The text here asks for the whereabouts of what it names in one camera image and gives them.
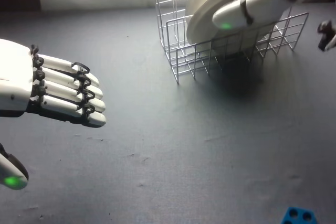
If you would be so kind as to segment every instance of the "plate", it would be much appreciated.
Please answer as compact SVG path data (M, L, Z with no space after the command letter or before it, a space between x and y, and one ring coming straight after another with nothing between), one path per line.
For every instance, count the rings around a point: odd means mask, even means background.
M188 26L186 35L188 42L190 44L201 43L239 32L237 29L220 30L212 23L214 13L223 5L232 1L234 0L188 0L185 15L193 15L191 18L187 19ZM279 13L279 16L274 21L278 21L281 18L281 15L282 13ZM248 38L244 39L241 47L238 45L239 43L237 43L238 46L231 48L228 53L234 54L241 49L252 47L258 32L258 30L254 28L268 25L269 23L269 21L267 23L254 23L248 28L245 28ZM262 30L259 31L258 38L262 38L265 34L269 33L272 28L273 25L263 27ZM203 44L201 47L209 47L209 44Z

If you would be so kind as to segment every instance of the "blue block with holes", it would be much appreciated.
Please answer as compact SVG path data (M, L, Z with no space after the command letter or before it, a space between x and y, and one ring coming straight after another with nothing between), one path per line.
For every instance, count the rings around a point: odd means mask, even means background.
M317 224L317 221L312 211L290 207L281 224Z

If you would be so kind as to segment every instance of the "black hole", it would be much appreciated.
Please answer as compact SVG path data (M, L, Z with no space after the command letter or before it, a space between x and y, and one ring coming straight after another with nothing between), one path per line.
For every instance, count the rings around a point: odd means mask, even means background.
M298 212L297 212L295 209L291 209L291 210L289 211L289 216L290 216L291 218L297 218L297 217L298 217Z
M303 219L304 219L305 221L311 221L311 214L308 213L308 212L305 212L305 213L303 214Z

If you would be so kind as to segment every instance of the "dish rack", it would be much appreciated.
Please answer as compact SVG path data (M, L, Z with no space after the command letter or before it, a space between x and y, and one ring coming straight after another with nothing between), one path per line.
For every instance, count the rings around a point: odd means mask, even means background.
M192 15L185 16L186 2L156 0L155 5L160 42L177 83L181 74L191 73L195 78L196 71L205 70L209 74L212 66L219 65L223 69L226 63L241 57L251 62L254 55L259 55L263 61L269 51L278 56L283 46L294 50L309 16L309 13L292 16L292 9L289 9L278 22L190 45L186 39L186 29L187 19ZM270 29L260 38L259 31L271 25L273 30ZM252 39L254 43L242 50L242 44L247 39Z

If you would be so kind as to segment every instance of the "table surface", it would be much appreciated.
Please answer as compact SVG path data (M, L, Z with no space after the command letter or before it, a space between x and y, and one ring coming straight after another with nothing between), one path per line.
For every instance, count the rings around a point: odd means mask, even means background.
M295 206L334 223L336 56L319 51L316 28L336 7L295 8L305 11L294 52L180 85L153 9L0 14L1 38L88 65L108 120L90 129L1 118L1 142L30 180L21 191L0 187L0 222L280 223Z

